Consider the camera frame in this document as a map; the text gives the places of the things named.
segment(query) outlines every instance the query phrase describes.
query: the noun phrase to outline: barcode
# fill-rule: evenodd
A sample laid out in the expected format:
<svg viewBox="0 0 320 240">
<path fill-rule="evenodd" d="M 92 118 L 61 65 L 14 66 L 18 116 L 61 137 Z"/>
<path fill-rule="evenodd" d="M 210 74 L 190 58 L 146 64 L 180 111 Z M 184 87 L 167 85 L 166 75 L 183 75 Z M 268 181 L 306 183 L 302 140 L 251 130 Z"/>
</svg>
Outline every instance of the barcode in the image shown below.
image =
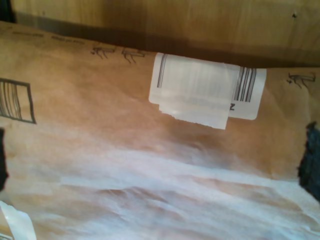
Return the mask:
<svg viewBox="0 0 320 240">
<path fill-rule="evenodd" d="M 257 76 L 256 68 L 241 67 L 236 88 L 234 92 L 234 101 L 250 103 Z"/>
<path fill-rule="evenodd" d="M 29 83 L 0 78 L 0 116 L 36 124 Z"/>
</svg>

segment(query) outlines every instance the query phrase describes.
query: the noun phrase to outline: white label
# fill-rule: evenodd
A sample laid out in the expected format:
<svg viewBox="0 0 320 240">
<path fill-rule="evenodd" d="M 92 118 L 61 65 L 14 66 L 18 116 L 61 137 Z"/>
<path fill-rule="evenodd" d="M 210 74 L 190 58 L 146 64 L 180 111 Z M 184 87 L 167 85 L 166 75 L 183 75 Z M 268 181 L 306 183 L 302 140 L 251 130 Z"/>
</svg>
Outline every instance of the white label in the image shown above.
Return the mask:
<svg viewBox="0 0 320 240">
<path fill-rule="evenodd" d="M 149 93 L 149 101 L 153 104 L 159 105 L 161 104 L 161 102 L 163 102 L 162 91 L 165 82 L 175 81 L 174 77 L 166 77 L 168 76 L 167 71 L 169 70 L 169 67 L 170 69 L 174 69 L 171 61 L 168 61 L 168 57 L 170 57 L 170 59 L 172 58 L 171 55 L 162 53 L 158 53 L 155 57 Z M 207 62 L 196 59 L 193 60 L 195 62 L 198 62 L 199 65 Z M 212 67 L 215 69 L 215 71 L 217 71 L 214 74 L 215 76 L 225 76 L 225 72 L 227 69 L 228 78 L 231 78 L 235 83 L 233 85 L 233 95 L 228 116 L 233 118 L 254 120 L 258 115 L 260 100 L 267 77 L 267 70 L 245 68 L 236 65 L 214 62 L 212 62 Z M 190 68 L 185 67 L 185 69 L 183 69 L 183 64 L 179 64 L 179 66 L 177 65 L 176 71 L 185 71 L 186 73 L 188 73 L 190 72 Z M 198 77 L 198 75 L 192 77 L 196 79 L 195 82 L 199 82 L 200 79 L 201 81 L 204 80 L 203 77 Z"/>
</svg>

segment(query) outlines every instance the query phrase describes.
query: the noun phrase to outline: clear tape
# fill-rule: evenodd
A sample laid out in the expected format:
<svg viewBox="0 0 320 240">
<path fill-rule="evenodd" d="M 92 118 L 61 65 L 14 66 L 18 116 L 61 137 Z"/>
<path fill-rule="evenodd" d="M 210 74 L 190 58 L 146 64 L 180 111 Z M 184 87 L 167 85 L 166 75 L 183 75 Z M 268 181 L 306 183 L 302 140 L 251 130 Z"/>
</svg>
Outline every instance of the clear tape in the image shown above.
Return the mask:
<svg viewBox="0 0 320 240">
<path fill-rule="evenodd" d="M 149 100 L 176 119 L 225 129 L 239 71 L 236 65 L 158 53 Z"/>
<path fill-rule="evenodd" d="M 28 214 L 0 201 L 3 215 L 10 227 L 14 240 L 37 240 L 34 226 Z"/>
</svg>

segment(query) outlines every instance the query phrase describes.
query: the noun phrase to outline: white sticker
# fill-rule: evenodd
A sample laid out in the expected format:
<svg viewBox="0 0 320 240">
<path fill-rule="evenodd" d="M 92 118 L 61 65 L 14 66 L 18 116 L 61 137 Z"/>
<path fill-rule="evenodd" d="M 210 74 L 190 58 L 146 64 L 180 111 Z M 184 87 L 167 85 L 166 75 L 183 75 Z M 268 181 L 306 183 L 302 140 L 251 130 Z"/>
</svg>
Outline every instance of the white sticker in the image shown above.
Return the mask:
<svg viewBox="0 0 320 240">
<path fill-rule="evenodd" d="M 174 59 L 175 62 L 173 62 L 176 65 L 176 69 L 174 66 L 172 66 L 172 60 Z M 186 73 L 190 73 L 190 65 L 185 64 L 186 58 L 184 57 L 176 57 L 172 55 L 167 55 L 163 53 L 158 53 L 155 57 L 154 61 L 154 67 L 153 67 L 153 73 L 152 73 L 152 81 L 150 86 L 150 93 L 149 93 L 149 101 L 153 104 L 162 105 L 159 107 L 161 111 L 173 115 L 172 113 L 175 112 L 175 109 L 169 109 L 171 106 L 169 104 L 163 105 L 164 102 L 164 87 L 166 85 L 166 81 L 170 81 L 170 84 L 172 85 L 172 81 L 180 81 L 180 76 L 186 76 L 185 73 L 181 74 L 181 71 L 185 71 Z M 207 61 L 201 61 L 193 59 L 193 64 L 200 65 L 207 65 Z M 232 89 L 232 97 L 230 101 L 230 108 L 228 111 L 229 117 L 234 118 L 241 118 L 241 119 L 248 119 L 248 120 L 254 120 L 258 115 L 260 100 L 262 96 L 262 92 L 264 89 L 266 77 L 267 77 L 267 70 L 266 69 L 255 69 L 255 68 L 245 68 L 245 67 L 239 67 L 236 65 L 229 65 L 224 63 L 215 63 L 212 62 L 212 64 L 209 65 L 209 68 L 201 68 L 201 76 L 199 76 L 199 71 L 196 75 L 193 75 L 192 77 L 196 79 L 195 82 L 205 81 L 206 83 L 212 76 L 221 78 L 221 76 L 225 76 L 224 80 L 226 83 L 230 83 L 230 81 L 233 81 L 233 89 Z M 210 74 L 206 73 L 204 75 L 210 76 L 209 78 L 204 79 L 203 77 L 203 71 L 210 72 Z M 208 119 L 210 118 L 211 112 L 208 112 L 205 117 Z M 194 116 L 190 117 L 184 117 L 188 115 L 188 113 L 184 112 L 178 112 L 175 113 L 175 118 L 177 119 L 193 119 L 190 122 L 198 122 L 195 119 Z"/>
</svg>

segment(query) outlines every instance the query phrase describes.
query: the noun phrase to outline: black printed icon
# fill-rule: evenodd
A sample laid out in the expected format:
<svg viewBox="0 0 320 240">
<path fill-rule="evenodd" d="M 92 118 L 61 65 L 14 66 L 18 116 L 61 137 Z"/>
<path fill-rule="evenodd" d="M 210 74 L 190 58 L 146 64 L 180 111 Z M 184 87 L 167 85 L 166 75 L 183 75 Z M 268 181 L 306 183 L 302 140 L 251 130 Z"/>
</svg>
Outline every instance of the black printed icon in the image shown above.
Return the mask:
<svg viewBox="0 0 320 240">
<path fill-rule="evenodd" d="M 306 88 L 308 88 L 308 86 L 306 85 L 305 82 L 315 82 L 316 81 L 316 74 L 314 72 L 311 72 L 310 74 L 290 74 L 290 72 L 289 72 L 288 77 L 289 77 L 289 79 L 287 79 L 286 81 L 289 84 L 294 83 L 294 84 L 298 85 L 299 88 L 301 88 L 299 81 Z"/>
<path fill-rule="evenodd" d="M 37 124 L 29 83 L 0 78 L 0 117 Z"/>
<path fill-rule="evenodd" d="M 94 47 L 92 48 L 91 54 L 92 55 L 98 55 L 101 59 L 108 59 L 107 54 L 111 53 L 113 54 L 116 50 L 116 47 L 114 48 L 109 48 L 109 47 Z"/>
<path fill-rule="evenodd" d="M 142 53 L 141 50 L 130 50 L 130 49 L 126 49 L 125 47 L 122 50 L 122 55 L 130 64 L 132 62 L 136 64 L 134 57 L 144 58 L 146 56 L 146 54 Z"/>
</svg>

